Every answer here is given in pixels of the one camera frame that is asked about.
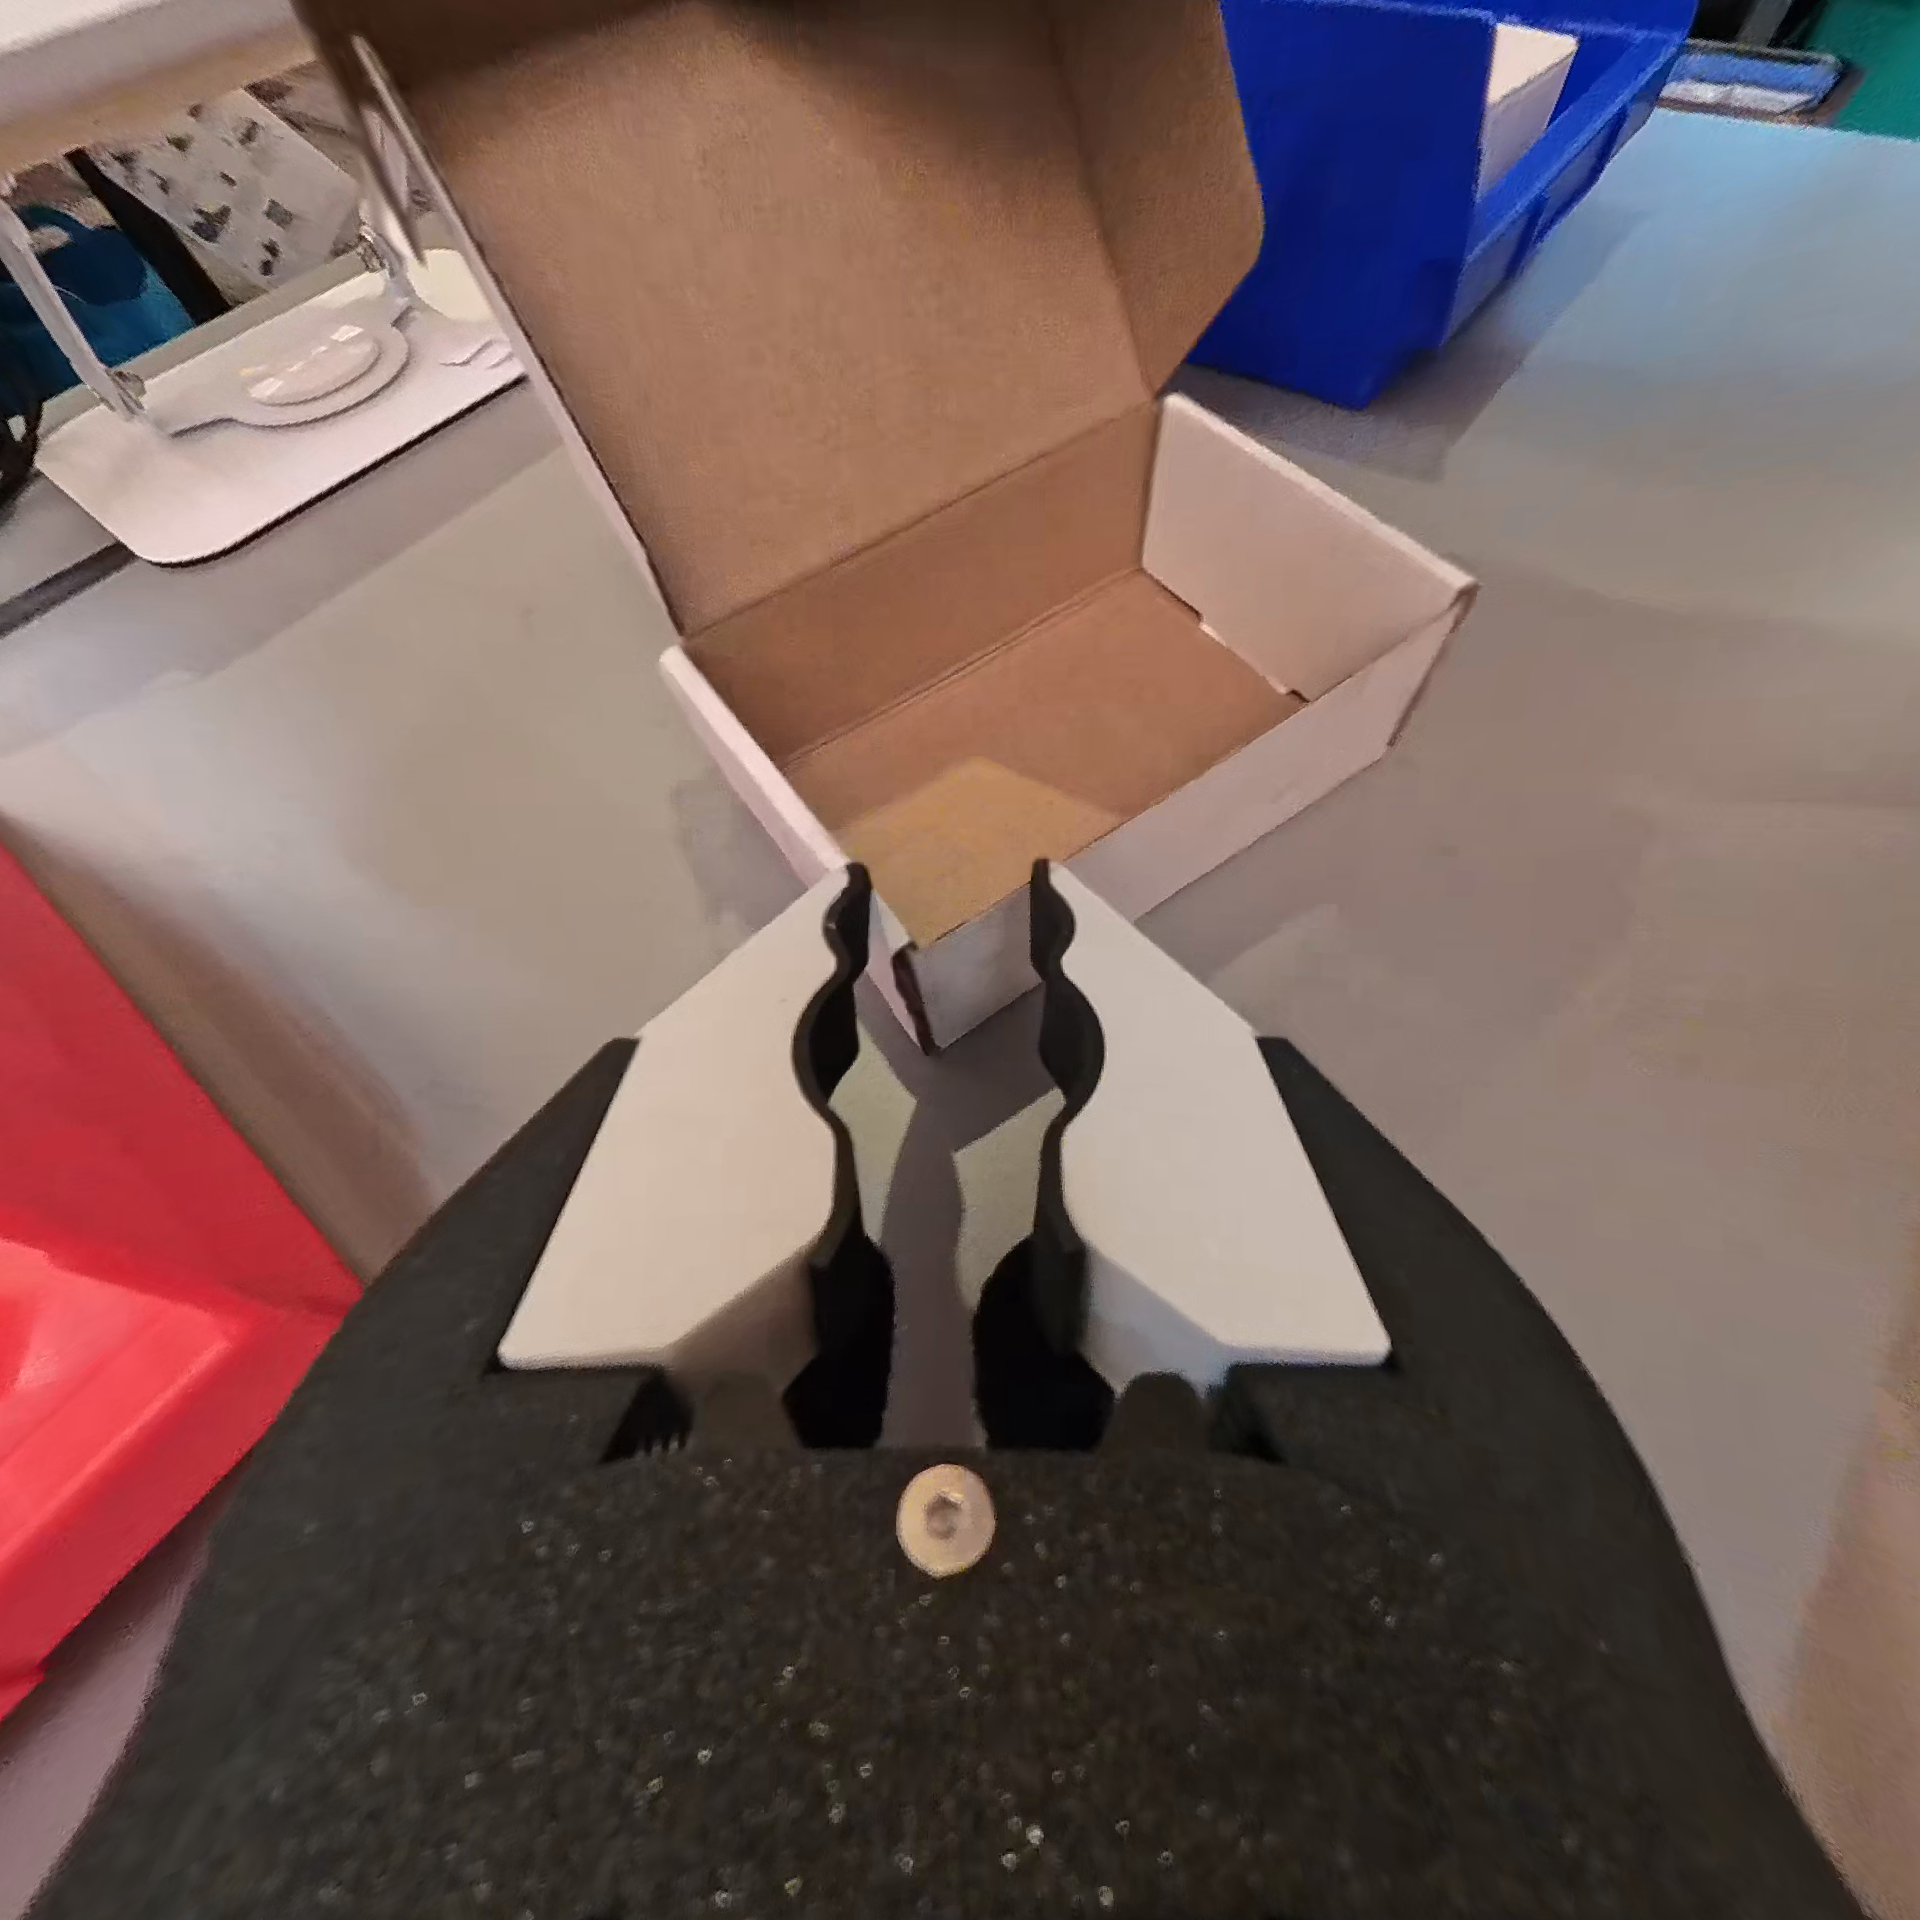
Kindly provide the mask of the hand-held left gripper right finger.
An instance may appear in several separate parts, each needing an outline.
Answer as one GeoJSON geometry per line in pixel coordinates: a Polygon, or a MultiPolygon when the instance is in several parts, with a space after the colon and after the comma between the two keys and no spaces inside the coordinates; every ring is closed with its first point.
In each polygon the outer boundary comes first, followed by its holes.
{"type": "Polygon", "coordinates": [[[1096,1449],[1123,1395],[1377,1370],[1390,1334],[1257,1030],[1065,864],[1026,889],[1041,1136],[1026,1234],[977,1304],[993,1449],[1096,1449]]]}

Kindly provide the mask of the blue plastic bin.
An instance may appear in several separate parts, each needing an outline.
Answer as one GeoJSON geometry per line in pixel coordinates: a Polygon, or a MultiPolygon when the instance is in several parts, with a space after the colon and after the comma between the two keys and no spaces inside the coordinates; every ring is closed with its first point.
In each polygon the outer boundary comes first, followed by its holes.
{"type": "Polygon", "coordinates": [[[1191,358],[1350,409],[1520,277],[1639,133],[1678,3],[1223,4],[1265,203],[1255,267],[1191,358]],[[1495,25],[1580,37],[1543,137],[1479,193],[1495,25]]]}

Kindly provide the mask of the white metal document stand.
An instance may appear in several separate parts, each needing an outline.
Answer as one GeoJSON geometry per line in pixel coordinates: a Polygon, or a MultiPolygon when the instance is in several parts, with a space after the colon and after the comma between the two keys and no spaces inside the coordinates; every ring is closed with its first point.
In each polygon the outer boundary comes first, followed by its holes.
{"type": "MultiPolygon", "coordinates": [[[[306,57],[290,4],[6,4],[3,43],[6,187],[306,57]]],[[[6,209],[6,269],[92,396],[40,432],[40,476],[145,563],[223,558],[521,382],[475,275],[422,238],[423,163],[384,113],[348,125],[370,160],[335,280],[252,301],[146,373],[90,344],[6,209]]]]}

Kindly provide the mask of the teal blue object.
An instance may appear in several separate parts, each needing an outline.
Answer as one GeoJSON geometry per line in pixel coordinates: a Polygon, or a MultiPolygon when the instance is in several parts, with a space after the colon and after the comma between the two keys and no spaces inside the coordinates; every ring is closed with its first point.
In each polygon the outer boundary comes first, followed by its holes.
{"type": "MultiPolygon", "coordinates": [[[[42,203],[17,213],[64,309],[103,362],[123,365],[193,330],[176,296],[116,227],[92,227],[42,203]]],[[[11,403],[48,400],[81,384],[9,272],[3,272],[3,373],[11,403]]]]}

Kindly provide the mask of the green object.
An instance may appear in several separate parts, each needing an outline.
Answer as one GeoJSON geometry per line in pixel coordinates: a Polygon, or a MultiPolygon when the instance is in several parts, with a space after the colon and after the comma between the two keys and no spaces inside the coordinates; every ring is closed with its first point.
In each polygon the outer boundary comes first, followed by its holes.
{"type": "Polygon", "coordinates": [[[1832,3],[1816,41],[1862,68],[1862,84],[1836,125],[1918,140],[1918,4],[1832,3]]]}

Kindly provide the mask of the white power strip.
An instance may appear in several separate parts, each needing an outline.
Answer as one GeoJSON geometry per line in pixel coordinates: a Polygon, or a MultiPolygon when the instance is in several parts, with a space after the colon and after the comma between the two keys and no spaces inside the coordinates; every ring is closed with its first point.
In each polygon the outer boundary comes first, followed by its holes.
{"type": "Polygon", "coordinates": [[[352,251],[361,227],[355,174],[246,90],[90,144],[86,158],[241,301],[352,251]]]}

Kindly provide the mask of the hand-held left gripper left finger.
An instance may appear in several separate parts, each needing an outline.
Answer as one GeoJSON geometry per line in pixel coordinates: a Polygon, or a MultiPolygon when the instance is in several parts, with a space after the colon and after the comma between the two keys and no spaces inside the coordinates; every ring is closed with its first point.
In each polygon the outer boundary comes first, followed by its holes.
{"type": "Polygon", "coordinates": [[[638,1033],[497,1345],[518,1377],[754,1377],[799,1441],[881,1441],[897,1280],[832,1094],[859,1054],[873,883],[846,864],[638,1033]]]}

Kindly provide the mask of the white cardboard mailer box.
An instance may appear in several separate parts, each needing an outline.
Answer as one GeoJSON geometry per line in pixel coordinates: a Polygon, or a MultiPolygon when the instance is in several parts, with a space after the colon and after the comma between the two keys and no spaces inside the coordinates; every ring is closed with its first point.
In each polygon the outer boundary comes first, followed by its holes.
{"type": "Polygon", "coordinates": [[[298,4],[927,1054],[1377,764],[1474,578],[1171,388],[1265,238],[1219,4],[298,4]]]}
{"type": "Polygon", "coordinates": [[[1545,136],[1561,100],[1580,37],[1530,27],[1519,20],[1495,25],[1495,45],[1479,121],[1479,193],[1494,189],[1545,136]]]}

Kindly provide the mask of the red plastic bin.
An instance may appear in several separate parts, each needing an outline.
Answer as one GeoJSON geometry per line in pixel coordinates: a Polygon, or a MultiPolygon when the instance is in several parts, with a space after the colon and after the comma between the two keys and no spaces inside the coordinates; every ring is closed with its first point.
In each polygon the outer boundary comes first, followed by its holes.
{"type": "Polygon", "coordinates": [[[360,1294],[3,852],[3,1714],[252,1451],[360,1294]]]}

